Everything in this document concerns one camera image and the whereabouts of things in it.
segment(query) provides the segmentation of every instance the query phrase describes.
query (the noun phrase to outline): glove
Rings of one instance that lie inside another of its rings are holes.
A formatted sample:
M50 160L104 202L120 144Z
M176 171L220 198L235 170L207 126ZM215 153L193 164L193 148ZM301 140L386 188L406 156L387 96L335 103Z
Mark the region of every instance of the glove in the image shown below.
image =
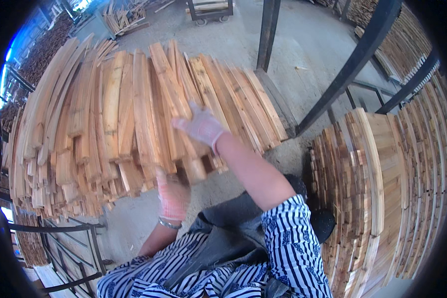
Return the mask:
M161 168L156 168L157 190L161 200L161 218L184 221L191 203L189 187L169 178Z
M204 109L201 109L194 102L189 102L189 106L193 114L192 120L173 118L173 127L184 131L191 138L207 144L218 155L215 143L217 143L218 138L226 130L220 125L220 122L212 115L212 112L208 108L204 107Z

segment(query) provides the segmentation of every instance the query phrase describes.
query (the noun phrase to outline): forearm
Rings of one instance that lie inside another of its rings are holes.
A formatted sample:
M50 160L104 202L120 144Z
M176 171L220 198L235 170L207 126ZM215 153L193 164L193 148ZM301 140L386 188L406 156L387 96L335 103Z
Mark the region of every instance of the forearm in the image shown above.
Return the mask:
M296 194L290 183L274 166L247 149L230 133L220 136L216 148L263 211L280 205Z
M181 221L166 221L176 226L181 224ZM139 250L138 256L148 256L152 258L158 251L163 250L176 240L177 231L178 230L168 228L158 223Z

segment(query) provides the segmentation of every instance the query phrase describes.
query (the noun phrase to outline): worker's left hand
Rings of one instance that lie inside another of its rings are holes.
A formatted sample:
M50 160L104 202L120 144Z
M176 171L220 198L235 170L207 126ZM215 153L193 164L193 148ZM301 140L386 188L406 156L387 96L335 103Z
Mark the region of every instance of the worker's left hand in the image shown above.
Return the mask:
M157 189L161 200L161 218L184 221L191 202L190 187L184 186L176 176L167 176L156 169Z

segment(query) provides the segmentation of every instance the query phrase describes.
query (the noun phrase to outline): striped sleeve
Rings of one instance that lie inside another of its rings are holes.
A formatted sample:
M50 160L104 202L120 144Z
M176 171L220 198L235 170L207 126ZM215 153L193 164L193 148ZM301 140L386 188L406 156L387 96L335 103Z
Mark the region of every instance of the striped sleeve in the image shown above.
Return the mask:
M262 214L271 273L297 297L332 297L310 210L298 194Z

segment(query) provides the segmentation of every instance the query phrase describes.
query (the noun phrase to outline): bracelet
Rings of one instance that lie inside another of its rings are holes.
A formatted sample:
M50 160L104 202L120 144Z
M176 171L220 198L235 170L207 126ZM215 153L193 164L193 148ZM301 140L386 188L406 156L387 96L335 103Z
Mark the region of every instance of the bracelet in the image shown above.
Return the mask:
M159 223L165 227L171 228L173 230L178 230L182 227L182 223L180 225L173 225L172 223L168 223L166 221L163 221L162 218L159 218Z

